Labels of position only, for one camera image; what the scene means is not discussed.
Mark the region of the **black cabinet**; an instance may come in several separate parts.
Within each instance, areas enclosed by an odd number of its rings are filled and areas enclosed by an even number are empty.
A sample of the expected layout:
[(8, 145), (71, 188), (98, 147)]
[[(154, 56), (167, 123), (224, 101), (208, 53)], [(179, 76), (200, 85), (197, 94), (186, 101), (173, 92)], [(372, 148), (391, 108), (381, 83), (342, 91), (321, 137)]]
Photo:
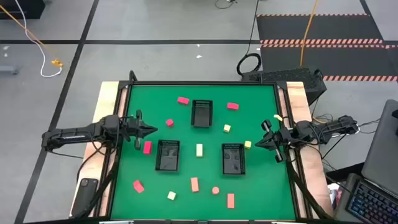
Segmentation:
[(39, 19), (45, 9), (43, 0), (0, 0), (0, 5), (16, 19), (23, 19), (16, 1), (18, 1), (26, 19)]

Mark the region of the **green table mat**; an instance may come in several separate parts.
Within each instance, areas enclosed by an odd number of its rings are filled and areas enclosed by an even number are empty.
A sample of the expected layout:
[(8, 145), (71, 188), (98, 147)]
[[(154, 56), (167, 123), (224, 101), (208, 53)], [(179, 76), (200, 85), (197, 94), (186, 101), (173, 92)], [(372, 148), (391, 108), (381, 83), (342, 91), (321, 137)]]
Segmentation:
[[(178, 97), (190, 100), (183, 105)], [(191, 125), (193, 100), (213, 102), (213, 121), (209, 128)], [(227, 109), (237, 103), (238, 110)], [(272, 121), (279, 128), (277, 103), (272, 86), (135, 86), (128, 106), (129, 115), (141, 110), (144, 122), (158, 130), (147, 140), (180, 141), (178, 171), (155, 170), (156, 154), (145, 155), (125, 142), (121, 151), (118, 179), (111, 216), (113, 219), (168, 220), (292, 220), (295, 217), (284, 163), (275, 154), (251, 146), (245, 151), (246, 174), (224, 175), (223, 143), (256, 143), (264, 134), (261, 123)], [(166, 121), (174, 125), (168, 127)], [(224, 125), (230, 132), (224, 132)], [(196, 156), (203, 144), (203, 156)], [(190, 179), (198, 178), (199, 191), (192, 192)], [(145, 190), (137, 193), (133, 182), (140, 180)], [(220, 192), (212, 194), (212, 188)], [(170, 191), (177, 195), (167, 198)], [(227, 194), (234, 194), (234, 208), (227, 208)]]

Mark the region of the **black hazard-striped floor mat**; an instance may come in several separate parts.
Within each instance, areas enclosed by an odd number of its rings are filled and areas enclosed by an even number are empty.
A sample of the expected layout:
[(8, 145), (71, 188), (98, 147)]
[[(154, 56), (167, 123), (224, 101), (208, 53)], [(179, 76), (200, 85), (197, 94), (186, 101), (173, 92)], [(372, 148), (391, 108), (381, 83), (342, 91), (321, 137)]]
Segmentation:
[(384, 39), (367, 14), (259, 14), (259, 38), (265, 43), (332, 41), (381, 44)]
[(264, 70), (319, 69), (325, 81), (398, 82), (398, 67), (384, 45), (264, 45)]

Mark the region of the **wooden table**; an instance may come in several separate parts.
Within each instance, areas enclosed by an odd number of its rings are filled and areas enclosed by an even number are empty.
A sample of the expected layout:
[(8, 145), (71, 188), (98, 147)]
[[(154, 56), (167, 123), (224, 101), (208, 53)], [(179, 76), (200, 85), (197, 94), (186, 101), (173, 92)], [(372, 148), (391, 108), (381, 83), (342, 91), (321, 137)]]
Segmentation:
[[(122, 82), (103, 82), (98, 95), (98, 101), (94, 113), (93, 121), (118, 112), (122, 115), (125, 108), (127, 88)], [(286, 89), (279, 90), (279, 98), (282, 103), (282, 114), (285, 116), (290, 111), (295, 122), (310, 120), (310, 109), (302, 82), (288, 82)], [(314, 196), (317, 203), (324, 211), (331, 215), (331, 201), (326, 186), (323, 164), (320, 159), (317, 146), (306, 146), (300, 152), (290, 152), (296, 161), (293, 162), (295, 170), (305, 178), (308, 190)], [(80, 172), (81, 178), (97, 178), (101, 174), (107, 174), (110, 166), (114, 162), (114, 155), (110, 157), (102, 156), (95, 151), (94, 145), (87, 144), (84, 158), (90, 158)]]

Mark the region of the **grey laptop with lit keyboard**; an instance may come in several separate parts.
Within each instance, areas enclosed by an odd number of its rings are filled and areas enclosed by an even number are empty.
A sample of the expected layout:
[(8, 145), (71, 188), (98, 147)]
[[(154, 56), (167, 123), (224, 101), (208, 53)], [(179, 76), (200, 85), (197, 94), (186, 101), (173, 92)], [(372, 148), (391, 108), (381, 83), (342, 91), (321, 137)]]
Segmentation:
[(386, 101), (364, 165), (348, 174), (335, 219), (398, 224), (398, 101)]

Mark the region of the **black smartphone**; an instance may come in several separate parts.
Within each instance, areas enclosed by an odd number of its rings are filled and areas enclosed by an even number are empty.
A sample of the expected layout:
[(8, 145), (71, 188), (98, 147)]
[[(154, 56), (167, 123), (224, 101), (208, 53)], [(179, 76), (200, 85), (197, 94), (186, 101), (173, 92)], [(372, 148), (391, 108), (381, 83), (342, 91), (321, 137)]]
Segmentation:
[(80, 180), (78, 191), (72, 207), (71, 215), (77, 217), (82, 212), (85, 212), (90, 205), (91, 199), (94, 197), (97, 190), (98, 180), (92, 178), (83, 178)]

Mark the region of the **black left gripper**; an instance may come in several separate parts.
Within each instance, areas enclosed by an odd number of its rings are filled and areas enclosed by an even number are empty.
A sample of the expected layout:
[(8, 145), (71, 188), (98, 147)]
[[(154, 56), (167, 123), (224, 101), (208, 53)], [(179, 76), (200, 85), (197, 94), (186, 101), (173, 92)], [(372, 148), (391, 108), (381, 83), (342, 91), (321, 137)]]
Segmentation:
[(141, 149), (141, 139), (145, 136), (156, 132), (158, 129), (154, 126), (146, 124), (142, 120), (142, 111), (137, 110), (136, 116), (128, 116), (121, 118), (123, 138), (130, 141), (130, 137), (134, 136), (134, 148), (135, 150)]

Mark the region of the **small grey floor object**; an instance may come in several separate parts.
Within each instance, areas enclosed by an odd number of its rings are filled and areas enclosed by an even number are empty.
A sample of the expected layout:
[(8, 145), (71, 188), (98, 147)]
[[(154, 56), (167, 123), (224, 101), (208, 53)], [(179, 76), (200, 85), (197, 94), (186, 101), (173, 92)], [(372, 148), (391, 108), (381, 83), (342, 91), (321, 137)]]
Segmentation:
[(11, 75), (17, 75), (19, 71), (16, 67), (10, 65), (0, 65), (0, 73), (10, 73)]

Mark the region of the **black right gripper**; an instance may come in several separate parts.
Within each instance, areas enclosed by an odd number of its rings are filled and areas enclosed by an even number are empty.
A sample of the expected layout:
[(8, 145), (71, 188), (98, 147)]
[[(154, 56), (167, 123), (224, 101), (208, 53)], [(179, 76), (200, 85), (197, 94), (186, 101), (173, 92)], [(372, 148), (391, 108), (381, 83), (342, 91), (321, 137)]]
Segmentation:
[(276, 132), (271, 130), (271, 121), (266, 119), (262, 122), (262, 129), (265, 131), (263, 138), (255, 143), (256, 147), (275, 151), (275, 160), (277, 163), (291, 161), (290, 142), (291, 133), (286, 127), (282, 127)]

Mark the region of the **red and white box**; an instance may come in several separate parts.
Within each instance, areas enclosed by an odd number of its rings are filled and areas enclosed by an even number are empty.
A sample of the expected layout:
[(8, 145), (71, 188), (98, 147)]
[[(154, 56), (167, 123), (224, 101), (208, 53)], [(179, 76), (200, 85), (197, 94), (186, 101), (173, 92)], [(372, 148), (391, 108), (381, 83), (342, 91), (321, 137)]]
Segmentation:
[(329, 184), (328, 190), (331, 200), (331, 207), (335, 210), (340, 201), (342, 191), (340, 190), (340, 186), (338, 184)]

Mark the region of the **black perforated computer case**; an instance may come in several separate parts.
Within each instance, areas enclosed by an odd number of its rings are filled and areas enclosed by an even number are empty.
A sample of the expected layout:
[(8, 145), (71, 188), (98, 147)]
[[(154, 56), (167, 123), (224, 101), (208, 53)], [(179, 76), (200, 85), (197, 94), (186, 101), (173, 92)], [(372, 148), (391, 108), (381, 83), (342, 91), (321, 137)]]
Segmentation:
[(306, 67), (290, 70), (277, 70), (273, 72), (256, 71), (241, 75), (243, 82), (302, 82), (307, 96), (307, 102), (311, 105), (325, 91), (326, 85), (323, 74), (319, 69), (312, 70)]

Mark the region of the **black plastic slotted basket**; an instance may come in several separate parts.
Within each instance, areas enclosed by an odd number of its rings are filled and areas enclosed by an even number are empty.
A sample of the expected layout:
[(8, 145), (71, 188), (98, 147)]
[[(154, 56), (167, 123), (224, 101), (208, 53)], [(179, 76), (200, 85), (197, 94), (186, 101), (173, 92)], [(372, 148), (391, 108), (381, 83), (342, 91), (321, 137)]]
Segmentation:
[(221, 145), (224, 175), (245, 175), (246, 161), (244, 145), (238, 143), (223, 143)]
[(156, 171), (178, 171), (180, 141), (159, 140), (155, 162)]
[(213, 121), (213, 102), (193, 100), (191, 125), (196, 128), (209, 128)]

